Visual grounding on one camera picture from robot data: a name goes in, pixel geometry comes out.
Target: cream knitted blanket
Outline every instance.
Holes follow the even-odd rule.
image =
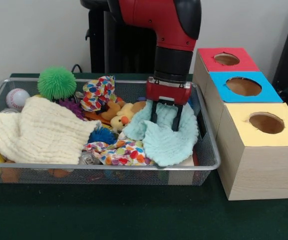
[[[99,121],[82,121],[65,107],[31,97],[21,113],[0,113],[0,153],[16,163],[78,164]]]

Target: yellow box top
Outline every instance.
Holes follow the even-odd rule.
[[[227,103],[225,105],[245,146],[288,146],[288,105],[286,103]]]

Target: polka dot fabric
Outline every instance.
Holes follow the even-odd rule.
[[[98,80],[91,80],[83,86],[83,91],[84,98],[80,103],[88,112],[99,111],[109,101],[117,101],[114,76],[102,76]]]
[[[91,152],[104,165],[147,166],[155,164],[145,156],[141,141],[118,140],[113,145],[97,141],[85,145],[84,150]]]

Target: purple fuzzy toy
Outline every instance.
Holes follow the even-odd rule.
[[[69,99],[65,99],[65,100],[59,100],[58,104],[61,105],[62,107],[65,107],[69,110],[71,110],[79,119],[84,120],[84,116],[83,116],[83,111],[82,108],[80,107],[80,104],[75,103],[75,101],[69,100]]]

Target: metal basket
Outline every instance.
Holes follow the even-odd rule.
[[[77,90],[89,80],[78,79]],[[127,103],[145,96],[146,81],[117,80],[116,94]],[[0,82],[0,111],[7,108],[5,97],[14,88],[22,88],[33,96],[38,94],[36,78],[10,78]],[[112,166],[112,165],[65,165],[65,164],[20,164],[0,163],[0,168],[11,168],[19,172],[18,183],[24,184],[127,184],[127,185],[198,185],[207,178],[211,170],[220,165],[216,141],[211,129],[205,103],[198,86],[193,85],[191,102],[200,130],[195,153],[198,166]],[[54,177],[47,170],[69,169],[65,177]]]

